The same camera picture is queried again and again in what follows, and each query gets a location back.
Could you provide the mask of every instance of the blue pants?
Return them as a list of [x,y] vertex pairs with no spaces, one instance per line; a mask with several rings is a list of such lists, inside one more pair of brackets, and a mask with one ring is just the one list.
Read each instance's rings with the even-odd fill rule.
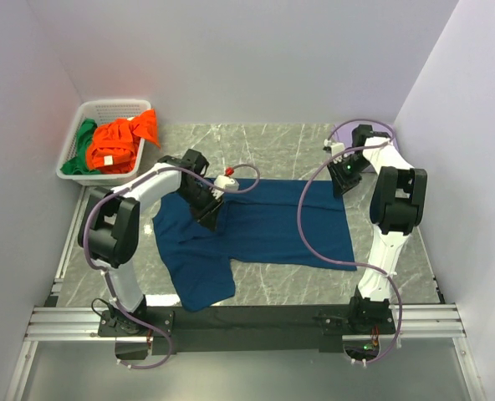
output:
[[[240,188],[253,183],[238,181]],[[301,180],[261,180],[246,194],[225,194],[215,232],[193,220],[178,194],[162,198],[153,220],[156,244],[186,310],[198,311],[234,295],[230,259],[356,270],[321,261],[301,242],[296,210],[304,187]],[[311,185],[302,223],[305,236],[319,253],[354,261],[344,203],[333,197],[330,181]]]

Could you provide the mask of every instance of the marble table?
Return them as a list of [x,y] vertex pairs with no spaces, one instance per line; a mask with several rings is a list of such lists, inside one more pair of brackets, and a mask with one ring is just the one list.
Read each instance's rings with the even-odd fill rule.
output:
[[[201,151],[210,162],[207,176],[242,162],[258,166],[263,178],[307,180],[326,159],[322,151],[330,124],[174,124],[160,128],[162,149],[147,145],[140,172],[145,172],[163,155],[181,156],[186,149]],[[254,177],[250,169],[239,169],[237,177]],[[329,180],[327,170],[318,180]],[[367,261],[372,242],[369,207],[375,186],[373,173],[363,174],[360,185],[344,196],[355,260]],[[79,214],[84,213],[87,191]],[[141,214],[140,243],[134,256],[138,281],[154,305],[178,305],[179,298],[162,263],[153,233],[152,218],[160,208],[156,202]],[[84,260],[82,249],[73,245],[64,264],[64,283],[59,307],[87,307],[95,297],[108,294],[99,273]],[[347,303],[363,275],[309,266],[241,263],[231,261],[237,286],[235,297],[222,305],[294,305]],[[414,230],[401,253],[396,268],[396,284],[404,303],[438,303],[436,281],[420,232]]]

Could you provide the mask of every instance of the gray floor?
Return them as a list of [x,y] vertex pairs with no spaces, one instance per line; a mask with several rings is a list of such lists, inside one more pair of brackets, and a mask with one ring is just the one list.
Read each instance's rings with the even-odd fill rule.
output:
[[112,343],[40,343],[23,400],[464,401],[451,339],[403,340],[367,369],[316,351],[180,353],[129,371]]
[[[263,178],[307,180],[326,159],[321,150],[329,124],[184,124],[162,126],[162,149],[146,146],[140,171],[148,170],[163,155],[182,155],[186,149],[201,151],[210,161],[208,176],[226,166],[252,162]],[[238,170],[235,176],[253,176]],[[323,171],[319,179],[328,180]],[[367,261],[372,241],[368,217],[375,175],[363,174],[363,181],[344,196],[356,261]],[[176,305],[179,300],[166,267],[156,249],[151,219],[160,208],[157,202],[140,219],[140,244],[134,256],[136,275],[142,290],[153,294],[152,303]],[[59,295],[59,307],[87,307],[95,297],[106,297],[102,277],[91,271],[74,241]],[[347,303],[363,270],[337,272],[308,266],[231,262],[237,285],[235,297],[222,305]],[[438,303],[436,283],[426,250],[415,230],[401,253],[395,281],[405,303]]]

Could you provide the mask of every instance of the green cloth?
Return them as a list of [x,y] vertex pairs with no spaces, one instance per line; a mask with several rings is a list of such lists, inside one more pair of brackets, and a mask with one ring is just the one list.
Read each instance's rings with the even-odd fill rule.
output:
[[76,138],[76,156],[67,160],[61,170],[67,175],[91,175],[101,174],[98,170],[88,169],[86,164],[86,150],[91,145],[91,140],[94,137],[94,132],[97,129],[97,124],[92,119],[85,119],[77,131]]

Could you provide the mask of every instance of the white laundry basket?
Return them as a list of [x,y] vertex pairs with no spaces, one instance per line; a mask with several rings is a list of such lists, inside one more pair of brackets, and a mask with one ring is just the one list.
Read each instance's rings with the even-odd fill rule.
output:
[[66,175],[61,171],[61,168],[67,160],[73,159],[76,156],[76,134],[85,119],[93,119],[97,123],[97,126],[101,126],[111,123],[116,119],[136,117],[136,115],[140,115],[149,109],[151,109],[151,104],[148,101],[136,99],[94,100],[82,104],[77,110],[77,114],[74,116],[71,127],[69,128],[64,148],[56,167],[56,175],[63,180],[77,181],[81,185],[121,185],[134,179],[140,167],[141,155],[144,150],[144,139],[140,140],[134,169],[128,173]]

